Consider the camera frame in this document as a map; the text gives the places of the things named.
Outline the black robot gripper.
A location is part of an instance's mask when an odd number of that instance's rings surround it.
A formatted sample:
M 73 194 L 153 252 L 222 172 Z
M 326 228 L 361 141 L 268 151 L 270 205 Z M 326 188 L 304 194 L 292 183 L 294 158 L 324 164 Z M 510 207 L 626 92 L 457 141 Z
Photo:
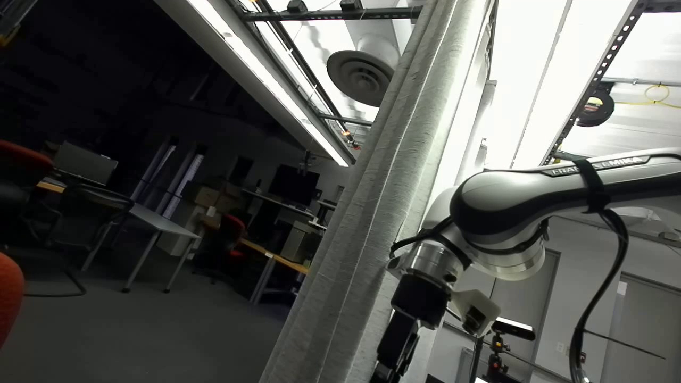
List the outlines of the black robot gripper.
M 392 297 L 392 319 L 376 347 L 370 383 L 400 383 L 407 372 L 420 327 L 436 327 L 444 315 L 447 292 L 422 274 L 405 274 Z

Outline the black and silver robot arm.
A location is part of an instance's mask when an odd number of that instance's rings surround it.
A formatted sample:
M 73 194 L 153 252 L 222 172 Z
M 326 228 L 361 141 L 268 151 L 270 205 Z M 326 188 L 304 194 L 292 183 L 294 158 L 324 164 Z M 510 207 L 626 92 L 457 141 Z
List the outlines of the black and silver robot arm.
M 596 212 L 626 250 L 631 234 L 617 211 L 651 207 L 681 189 L 681 151 L 647 148 L 523 170 L 482 170 L 443 192 L 426 224 L 389 249 L 398 277 L 392 319 L 376 347 L 370 383 L 400 383 L 424 327 L 444 315 L 482 339 L 510 332 L 501 307 L 478 292 L 459 292 L 459 274 L 476 266 L 502 281 L 532 277 L 546 260 L 549 218 L 563 211 Z

